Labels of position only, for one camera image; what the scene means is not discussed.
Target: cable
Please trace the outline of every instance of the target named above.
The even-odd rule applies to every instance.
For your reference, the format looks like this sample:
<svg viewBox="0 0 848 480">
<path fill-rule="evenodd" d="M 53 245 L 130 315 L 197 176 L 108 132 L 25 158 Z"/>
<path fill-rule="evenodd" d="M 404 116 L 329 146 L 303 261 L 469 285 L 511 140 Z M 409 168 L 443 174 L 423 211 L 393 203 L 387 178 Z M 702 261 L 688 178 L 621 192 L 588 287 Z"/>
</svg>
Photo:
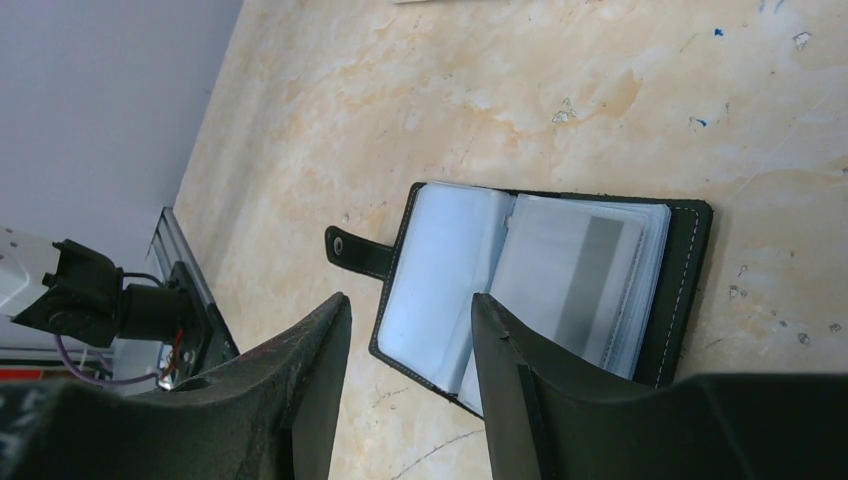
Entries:
<svg viewBox="0 0 848 480">
<path fill-rule="evenodd" d="M 158 278 L 154 277 L 153 275 L 150 275 L 149 273 L 128 272 L 128 273 L 124 273 L 124 278 L 144 278 L 144 279 L 150 280 L 151 282 L 155 283 L 156 285 L 159 285 L 160 287 L 165 286 L 165 284 L 162 283 L 162 280 L 159 280 Z"/>
<path fill-rule="evenodd" d="M 73 360 L 71 360 L 71 356 L 68 355 L 68 350 L 65 349 L 65 344 L 62 343 L 62 336 L 54 335 L 54 337 L 56 338 L 56 348 L 59 350 L 59 356 L 62 357 L 62 363 L 65 364 L 65 368 L 67 368 L 73 376 L 79 378 L 85 383 L 90 383 L 99 387 L 120 387 L 146 382 L 159 376 L 158 373 L 148 373 L 147 375 L 142 375 L 136 378 L 127 378 L 125 380 L 100 380 L 98 378 L 89 377 L 77 368 Z"/>
<path fill-rule="evenodd" d="M 180 342 L 183 339 L 183 329 L 181 328 L 177 332 L 177 337 L 174 339 L 174 345 L 171 347 L 171 353 L 169 356 L 171 357 L 168 360 L 168 368 L 162 372 L 162 376 L 159 377 L 159 380 L 164 380 L 171 374 L 174 370 L 177 369 L 177 361 L 179 360 L 178 355 L 180 354 Z"/>
</svg>

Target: red wire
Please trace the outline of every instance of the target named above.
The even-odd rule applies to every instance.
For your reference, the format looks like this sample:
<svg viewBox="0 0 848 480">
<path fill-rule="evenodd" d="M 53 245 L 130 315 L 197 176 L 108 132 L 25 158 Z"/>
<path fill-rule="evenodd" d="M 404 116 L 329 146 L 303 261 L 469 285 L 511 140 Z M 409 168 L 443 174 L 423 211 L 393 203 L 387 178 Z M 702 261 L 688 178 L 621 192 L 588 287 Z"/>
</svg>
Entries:
<svg viewBox="0 0 848 480">
<path fill-rule="evenodd" d="M 159 377 L 160 380 L 164 380 L 165 377 L 171 374 L 174 370 L 177 369 L 177 359 L 179 358 L 180 353 L 180 342 L 183 339 L 183 329 L 181 328 L 177 332 L 176 338 L 174 338 L 174 345 L 171 347 L 171 359 L 168 361 L 168 368 L 162 373 L 162 376 Z"/>
</svg>

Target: white wall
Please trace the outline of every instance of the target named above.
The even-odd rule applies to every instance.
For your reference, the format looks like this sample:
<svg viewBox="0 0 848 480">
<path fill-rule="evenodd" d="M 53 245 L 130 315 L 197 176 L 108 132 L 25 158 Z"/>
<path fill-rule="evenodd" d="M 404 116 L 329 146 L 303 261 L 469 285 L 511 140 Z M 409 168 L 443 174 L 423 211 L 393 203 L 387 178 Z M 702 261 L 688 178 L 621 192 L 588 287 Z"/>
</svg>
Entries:
<svg viewBox="0 0 848 480">
<path fill-rule="evenodd" d="M 0 225 L 141 270 L 240 8 L 0 1 Z M 0 318 L 0 337 L 6 328 Z"/>
</svg>

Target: white stitching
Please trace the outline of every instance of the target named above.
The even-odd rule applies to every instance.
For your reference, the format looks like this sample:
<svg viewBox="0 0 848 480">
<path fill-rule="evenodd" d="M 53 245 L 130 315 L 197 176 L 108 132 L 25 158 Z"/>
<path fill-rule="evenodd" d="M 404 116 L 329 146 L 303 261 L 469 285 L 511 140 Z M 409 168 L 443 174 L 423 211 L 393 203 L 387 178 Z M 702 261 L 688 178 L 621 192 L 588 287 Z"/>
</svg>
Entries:
<svg viewBox="0 0 848 480">
<path fill-rule="evenodd" d="M 419 190 L 421 190 L 421 188 L 419 188 L 418 190 L 415 191 L 415 198 L 412 201 L 407 202 L 406 210 L 404 210 L 404 212 L 403 212 L 403 218 L 401 219 L 400 229 L 398 230 L 398 232 L 405 232 L 406 231 L 406 225 L 407 225 L 407 223 L 409 223 L 409 217 L 410 217 L 410 213 L 412 212 L 412 207 L 413 207 L 413 205 L 415 205 L 415 201 L 418 199 L 418 191 Z M 400 253 L 400 245 L 398 244 L 399 241 L 400 241 L 400 238 L 395 240 L 395 245 L 394 245 L 395 248 L 394 248 L 394 254 L 392 255 L 392 263 L 391 263 L 391 265 L 389 265 L 389 273 L 388 273 L 388 275 L 386 275 L 386 279 L 383 282 L 383 292 L 380 294 L 380 297 L 382 297 L 382 298 L 380 299 L 380 309 L 377 311 L 377 318 L 380 319 L 381 324 L 383 323 L 383 312 L 385 312 L 386 304 L 388 303 L 388 300 L 389 300 L 389 295 L 388 295 L 389 286 L 390 286 L 389 277 L 392 275 L 392 272 L 394 272 L 394 270 L 395 270 L 395 263 L 397 262 L 398 255 Z M 377 347 L 377 334 L 376 334 L 376 332 L 379 331 L 379 329 L 380 329 L 379 325 L 375 326 L 375 330 L 374 330 L 375 334 L 371 337 L 370 348 L 372 350 L 379 351 L 379 348 Z M 433 382 L 425 379 L 421 375 L 418 375 L 417 373 L 413 372 L 412 370 L 404 367 L 400 362 L 395 361 L 394 367 L 397 370 L 399 370 L 401 373 L 408 375 L 409 377 L 419 381 L 420 383 L 423 383 L 425 385 L 433 385 Z"/>
<path fill-rule="evenodd" d="M 356 239 L 356 237 L 353 236 L 352 234 L 348 234 L 348 235 L 353 237 L 353 239 Z M 336 235 L 334 235 L 334 237 L 344 240 L 343 235 L 340 235 L 338 233 Z M 382 243 L 371 242 L 371 241 L 368 241 L 368 240 L 365 240 L 365 239 L 356 239 L 356 240 L 358 240 L 360 243 L 364 243 L 365 245 L 367 245 L 371 248 L 374 248 L 376 250 L 382 250 L 384 252 L 392 253 L 392 247 L 383 245 Z M 371 275 L 377 277 L 378 279 L 380 279 L 382 281 L 386 281 L 386 279 L 389 277 L 389 273 L 391 273 L 391 270 L 389 270 L 385 274 L 380 274 L 380 273 L 377 273 L 377 272 L 373 272 L 371 270 L 367 270 L 365 268 L 356 268 L 356 267 L 353 267 L 353 268 L 342 267 L 342 268 L 347 268 L 347 269 L 349 269 L 353 272 L 356 272 L 356 273 L 368 273 L 368 274 L 371 274 Z"/>
<path fill-rule="evenodd" d="M 674 328 L 674 320 L 677 318 L 677 308 L 680 306 L 680 297 L 683 296 L 683 285 L 686 283 L 686 273 L 689 271 L 689 260 L 692 258 L 692 248 L 695 246 L 695 236 L 698 234 L 698 225 L 700 224 L 701 216 L 698 211 L 686 207 L 674 207 L 675 210 L 687 210 L 695 214 L 695 229 L 692 231 L 692 240 L 689 242 L 689 253 L 686 254 L 686 264 L 683 266 L 683 278 L 680 279 L 680 288 L 677 290 L 677 300 L 674 302 L 674 311 L 671 313 L 671 323 L 668 325 L 668 336 L 665 339 L 665 349 L 663 350 L 663 358 L 660 362 L 660 369 L 657 372 L 657 383 L 654 388 L 660 386 L 660 377 L 662 369 L 665 366 L 665 358 L 668 355 L 668 344 L 671 342 L 671 332 Z"/>
</svg>

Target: beige stone countertop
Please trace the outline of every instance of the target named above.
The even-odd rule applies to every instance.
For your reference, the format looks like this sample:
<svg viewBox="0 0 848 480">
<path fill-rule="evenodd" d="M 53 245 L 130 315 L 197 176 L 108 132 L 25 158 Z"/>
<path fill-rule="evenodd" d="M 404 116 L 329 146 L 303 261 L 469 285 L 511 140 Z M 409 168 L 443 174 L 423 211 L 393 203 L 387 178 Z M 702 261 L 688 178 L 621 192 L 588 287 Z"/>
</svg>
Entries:
<svg viewBox="0 0 848 480">
<path fill-rule="evenodd" d="M 246 0 L 176 214 L 242 351 L 350 296 L 331 478 L 488 478 L 483 422 L 368 353 L 381 284 L 330 265 L 324 229 L 391 244 L 422 180 L 703 198 L 677 379 L 845 371 L 846 21 L 844 0 Z"/>
</svg>

